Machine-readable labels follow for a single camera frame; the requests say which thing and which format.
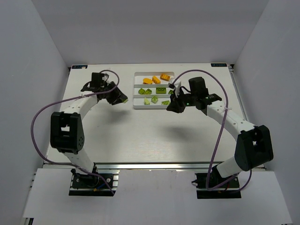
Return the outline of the pale green lego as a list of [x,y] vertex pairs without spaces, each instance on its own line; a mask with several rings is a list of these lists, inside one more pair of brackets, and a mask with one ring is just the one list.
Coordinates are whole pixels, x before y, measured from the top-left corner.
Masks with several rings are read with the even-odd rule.
[[169,100],[166,100],[166,101],[162,101],[161,102],[161,105],[169,105],[170,104],[170,101]]

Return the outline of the green long lego brick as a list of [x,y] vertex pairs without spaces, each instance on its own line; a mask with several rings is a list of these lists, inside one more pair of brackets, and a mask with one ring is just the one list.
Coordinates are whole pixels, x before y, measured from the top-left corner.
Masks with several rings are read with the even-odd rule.
[[166,88],[156,88],[156,94],[166,94]]

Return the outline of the green lego with round stud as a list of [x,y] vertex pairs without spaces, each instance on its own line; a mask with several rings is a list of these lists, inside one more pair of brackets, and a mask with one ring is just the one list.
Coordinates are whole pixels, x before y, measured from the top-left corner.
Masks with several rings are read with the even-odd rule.
[[151,102],[156,104],[156,103],[158,102],[158,97],[153,96],[153,97],[151,98]]

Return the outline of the pale green lego brick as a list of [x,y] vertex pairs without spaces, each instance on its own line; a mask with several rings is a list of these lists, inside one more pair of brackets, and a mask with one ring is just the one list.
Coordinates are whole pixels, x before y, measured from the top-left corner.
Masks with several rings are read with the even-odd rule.
[[144,98],[144,105],[150,105],[150,101],[147,98]]

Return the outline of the dark green lego brick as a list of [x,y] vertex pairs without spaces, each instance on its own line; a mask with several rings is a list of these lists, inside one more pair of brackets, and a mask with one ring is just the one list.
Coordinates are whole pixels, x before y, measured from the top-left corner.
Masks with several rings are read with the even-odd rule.
[[144,92],[144,95],[151,95],[152,94],[152,90],[151,89],[147,89],[145,92]]

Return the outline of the orange yellow long lego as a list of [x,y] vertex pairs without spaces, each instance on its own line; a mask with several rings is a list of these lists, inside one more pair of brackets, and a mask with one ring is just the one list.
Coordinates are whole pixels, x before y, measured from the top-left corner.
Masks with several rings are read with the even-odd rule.
[[153,81],[153,83],[155,83],[155,84],[160,84],[160,83],[161,83],[160,79],[157,78],[155,75],[152,76],[152,81]]

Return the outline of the orange square lego brick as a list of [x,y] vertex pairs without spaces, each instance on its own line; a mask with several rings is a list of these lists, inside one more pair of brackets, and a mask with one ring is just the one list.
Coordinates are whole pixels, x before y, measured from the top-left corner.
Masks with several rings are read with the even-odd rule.
[[143,84],[153,84],[153,81],[149,78],[144,78],[143,79]]

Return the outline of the small green lego cube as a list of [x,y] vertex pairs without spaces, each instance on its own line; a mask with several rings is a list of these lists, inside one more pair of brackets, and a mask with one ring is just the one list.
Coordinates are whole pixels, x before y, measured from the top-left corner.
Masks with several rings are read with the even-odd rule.
[[138,91],[138,93],[139,93],[140,95],[143,95],[143,94],[145,93],[145,90],[144,90],[143,88],[140,88],[139,91]]

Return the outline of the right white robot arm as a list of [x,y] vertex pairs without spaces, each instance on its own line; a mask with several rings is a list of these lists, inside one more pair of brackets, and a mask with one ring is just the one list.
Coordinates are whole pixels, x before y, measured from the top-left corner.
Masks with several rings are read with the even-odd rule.
[[236,141],[234,156],[213,167],[217,176],[225,179],[274,158],[270,131],[265,125],[256,126],[230,110],[220,96],[209,94],[202,77],[191,78],[188,82],[190,91],[184,93],[180,81],[169,81],[173,94],[167,110],[182,113],[186,107],[194,106],[222,125]]

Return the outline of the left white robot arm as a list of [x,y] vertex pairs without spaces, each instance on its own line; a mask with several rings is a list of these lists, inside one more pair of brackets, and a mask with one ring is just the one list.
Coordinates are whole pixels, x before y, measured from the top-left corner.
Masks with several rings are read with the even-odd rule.
[[102,99],[111,105],[128,101],[128,97],[118,88],[120,81],[109,81],[108,73],[116,74],[111,70],[93,72],[91,81],[82,87],[80,96],[63,111],[51,115],[50,145],[65,155],[79,173],[92,173],[95,167],[84,150],[84,117]]

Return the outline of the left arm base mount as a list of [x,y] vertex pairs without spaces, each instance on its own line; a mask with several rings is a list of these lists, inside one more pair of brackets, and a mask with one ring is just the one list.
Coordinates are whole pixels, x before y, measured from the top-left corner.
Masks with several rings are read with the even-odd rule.
[[78,173],[71,169],[72,179],[70,183],[69,196],[114,196],[116,186],[113,173],[100,173],[105,182],[98,176]]

